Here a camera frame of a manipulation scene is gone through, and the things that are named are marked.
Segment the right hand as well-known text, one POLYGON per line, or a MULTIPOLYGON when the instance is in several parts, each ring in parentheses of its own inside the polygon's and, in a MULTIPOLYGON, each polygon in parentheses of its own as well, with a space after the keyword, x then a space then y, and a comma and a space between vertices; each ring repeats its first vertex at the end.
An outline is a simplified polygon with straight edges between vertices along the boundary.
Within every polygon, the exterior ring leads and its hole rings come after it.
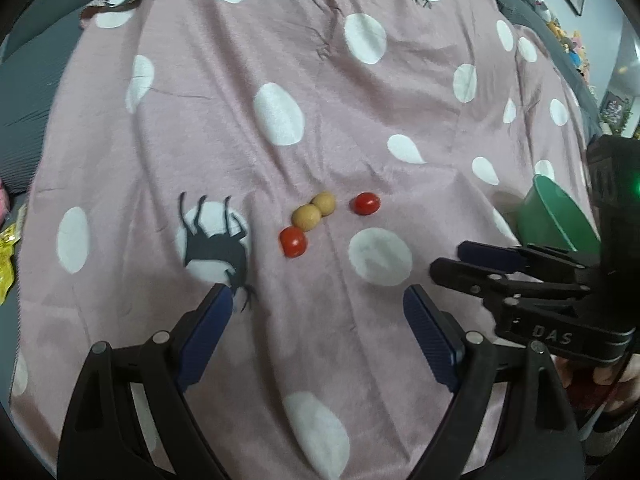
POLYGON ((619 413, 639 401, 638 353, 624 370, 623 362, 593 368, 559 356, 554 364, 573 408, 590 410, 604 404, 607 413, 619 413))

